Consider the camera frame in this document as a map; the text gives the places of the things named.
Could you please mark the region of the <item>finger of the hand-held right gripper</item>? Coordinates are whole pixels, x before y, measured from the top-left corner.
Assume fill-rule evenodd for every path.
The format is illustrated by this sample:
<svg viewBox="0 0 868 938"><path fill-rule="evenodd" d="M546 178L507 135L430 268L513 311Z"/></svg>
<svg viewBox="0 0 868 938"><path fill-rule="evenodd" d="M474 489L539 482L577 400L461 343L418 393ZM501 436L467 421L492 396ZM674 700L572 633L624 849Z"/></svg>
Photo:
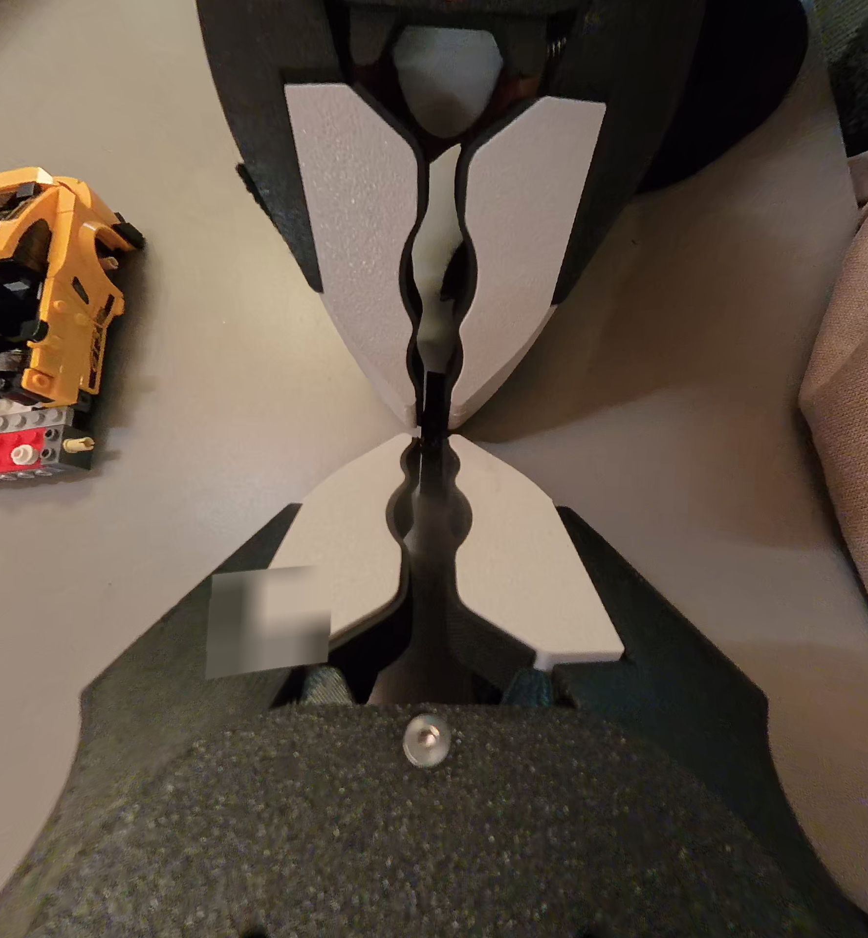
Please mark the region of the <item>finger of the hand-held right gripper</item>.
<svg viewBox="0 0 868 938"><path fill-rule="evenodd" d="M461 159L458 212L473 284L460 302L451 429L496 393L556 308L606 112L602 102L542 97L516 108Z"/></svg>
<svg viewBox="0 0 868 938"><path fill-rule="evenodd" d="M417 141L362 88L286 85L285 97L323 306L381 400L412 428L404 275L425 211Z"/></svg>

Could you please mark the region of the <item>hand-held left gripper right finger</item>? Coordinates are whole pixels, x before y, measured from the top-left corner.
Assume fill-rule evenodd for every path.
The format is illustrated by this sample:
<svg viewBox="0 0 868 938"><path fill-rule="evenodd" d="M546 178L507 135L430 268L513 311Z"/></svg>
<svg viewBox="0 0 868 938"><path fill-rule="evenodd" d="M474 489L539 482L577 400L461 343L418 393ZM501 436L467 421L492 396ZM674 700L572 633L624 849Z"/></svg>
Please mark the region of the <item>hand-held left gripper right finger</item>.
<svg viewBox="0 0 868 938"><path fill-rule="evenodd" d="M462 435L449 444L471 514L455 572L474 620L453 639L457 655L476 671L618 661L624 643L550 497Z"/></svg>

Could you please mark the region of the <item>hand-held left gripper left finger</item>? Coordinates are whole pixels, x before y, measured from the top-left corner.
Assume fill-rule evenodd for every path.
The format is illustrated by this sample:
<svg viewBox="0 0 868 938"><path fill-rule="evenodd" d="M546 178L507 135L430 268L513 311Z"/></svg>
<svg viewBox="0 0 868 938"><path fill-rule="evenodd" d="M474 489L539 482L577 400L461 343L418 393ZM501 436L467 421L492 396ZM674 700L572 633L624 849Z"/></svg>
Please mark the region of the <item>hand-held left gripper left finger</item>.
<svg viewBox="0 0 868 938"><path fill-rule="evenodd" d="M404 592L403 544L392 510L406 483L400 433L327 477L302 502L269 569L312 568L341 647L386 616Z"/></svg>

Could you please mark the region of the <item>long grey lego plate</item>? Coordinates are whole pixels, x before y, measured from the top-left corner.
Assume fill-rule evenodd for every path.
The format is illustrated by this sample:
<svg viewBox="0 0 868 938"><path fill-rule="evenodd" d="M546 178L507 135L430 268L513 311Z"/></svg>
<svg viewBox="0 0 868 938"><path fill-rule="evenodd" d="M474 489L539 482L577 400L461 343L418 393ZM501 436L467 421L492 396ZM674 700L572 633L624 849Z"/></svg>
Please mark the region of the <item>long grey lego plate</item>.
<svg viewBox="0 0 868 938"><path fill-rule="evenodd" d="M450 390L448 376L445 373L431 369L425 370L419 417L424 465L435 466L440 463L443 444L449 435Z"/></svg>

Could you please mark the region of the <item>yellow lego car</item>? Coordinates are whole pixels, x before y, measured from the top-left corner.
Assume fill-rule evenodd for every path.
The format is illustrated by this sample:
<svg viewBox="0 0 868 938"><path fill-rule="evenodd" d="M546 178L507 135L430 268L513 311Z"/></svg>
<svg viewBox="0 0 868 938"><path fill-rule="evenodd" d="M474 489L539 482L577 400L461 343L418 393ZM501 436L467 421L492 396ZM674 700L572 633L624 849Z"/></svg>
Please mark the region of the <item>yellow lego car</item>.
<svg viewBox="0 0 868 938"><path fill-rule="evenodd" d="M89 470L115 275L143 248L83 181L0 172L0 485Z"/></svg>

